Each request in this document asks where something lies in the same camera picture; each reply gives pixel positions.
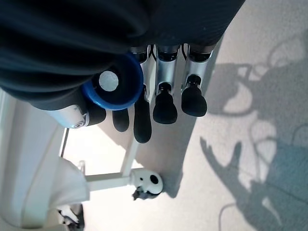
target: white metal bar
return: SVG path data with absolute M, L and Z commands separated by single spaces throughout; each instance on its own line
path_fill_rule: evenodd
M 151 89 L 148 89 L 150 91 L 150 96 L 149 96 L 149 102 L 151 103 L 152 98 L 154 96 L 154 87 L 155 87 L 155 65 L 154 65 L 154 59 L 149 59 L 148 60 L 148 67 L 150 71 L 148 72 L 149 76 L 149 87 Z M 131 167 L 133 165 L 134 159 L 136 157 L 137 151 L 138 151 L 139 143 L 136 141 L 135 137 L 132 135 L 131 141 L 130 141 L 130 146 L 126 150 L 123 164 L 121 167 L 121 173 L 122 177 L 127 177 L 130 174 Z
M 123 177 L 120 172 L 85 177 L 90 191 L 116 188 L 130 184 L 130 177 Z

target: robotic hand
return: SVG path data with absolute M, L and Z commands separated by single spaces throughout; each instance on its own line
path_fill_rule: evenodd
M 149 45 L 156 46 L 154 121 L 177 120 L 175 69 L 184 43 L 181 108 L 204 116 L 207 61 L 243 2 L 2 1 L 0 87 L 66 128 L 98 124 L 112 110 L 115 128 L 125 131 L 134 105 L 134 136 L 146 143 L 152 134 Z

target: black fabric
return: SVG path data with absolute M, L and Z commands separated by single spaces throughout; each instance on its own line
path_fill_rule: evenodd
M 132 46 L 215 44 L 243 2 L 2 0 L 0 86 L 41 108 L 44 100 L 47 110 L 59 108 L 63 103 L 54 102 L 69 88 Z

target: black cable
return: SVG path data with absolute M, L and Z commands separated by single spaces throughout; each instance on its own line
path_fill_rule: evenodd
M 182 50 L 183 57 L 186 60 L 187 59 L 187 55 L 185 54 L 184 45 L 185 45 L 184 43 L 181 45 L 181 50 Z
M 154 54 L 154 45 L 151 44 L 150 47 L 151 47 L 151 48 L 150 48 L 150 52 L 149 52 L 149 58 L 152 56 L 152 57 L 154 58 L 155 62 L 156 62 L 156 56 L 155 56 L 155 54 Z
M 64 156 L 64 151 L 65 151 L 66 142 L 67 142 L 67 138 L 68 138 L 68 132 L 69 132 L 69 128 L 66 128 L 65 137 L 64 137 L 64 141 L 63 141 L 63 145 L 62 145 L 62 150 L 61 150 L 61 156 L 60 156 L 62 158 Z

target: gray floor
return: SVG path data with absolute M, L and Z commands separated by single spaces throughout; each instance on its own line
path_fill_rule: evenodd
M 131 188 L 93 193 L 87 230 L 308 231 L 307 12 L 307 0 L 247 0 L 224 36 L 206 116 L 179 110 L 174 125 L 153 122 L 139 149 L 165 193 L 135 202 Z M 100 128 L 121 160 L 131 131 Z

